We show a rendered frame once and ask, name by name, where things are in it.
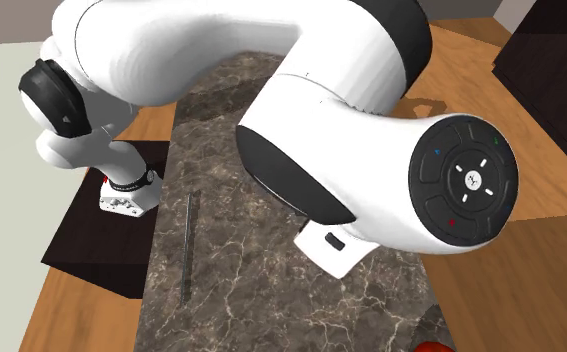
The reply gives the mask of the dark wooden cabinet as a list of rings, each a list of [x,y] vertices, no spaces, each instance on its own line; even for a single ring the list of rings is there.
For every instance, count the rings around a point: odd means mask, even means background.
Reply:
[[[567,0],[536,0],[492,73],[567,155]]]

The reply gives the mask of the red round object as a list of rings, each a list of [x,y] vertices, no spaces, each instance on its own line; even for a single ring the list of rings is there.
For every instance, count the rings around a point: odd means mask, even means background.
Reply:
[[[426,341],[415,347],[414,352],[455,352],[452,348],[440,342]]]

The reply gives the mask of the dark robot stand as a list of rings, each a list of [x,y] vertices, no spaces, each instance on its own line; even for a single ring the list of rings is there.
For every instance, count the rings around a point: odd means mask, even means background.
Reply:
[[[42,262],[129,299],[143,296],[158,209],[139,218],[104,211],[104,175],[87,172]]]

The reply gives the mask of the thin dark grey rod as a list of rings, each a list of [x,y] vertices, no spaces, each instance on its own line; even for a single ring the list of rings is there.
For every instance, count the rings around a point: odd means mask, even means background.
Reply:
[[[193,245],[194,245],[194,228],[198,221],[198,211],[200,207],[201,191],[190,192],[187,196],[185,232],[184,232],[184,249],[183,249],[183,268],[181,281],[180,301],[185,305],[190,298],[192,262],[193,262]]]

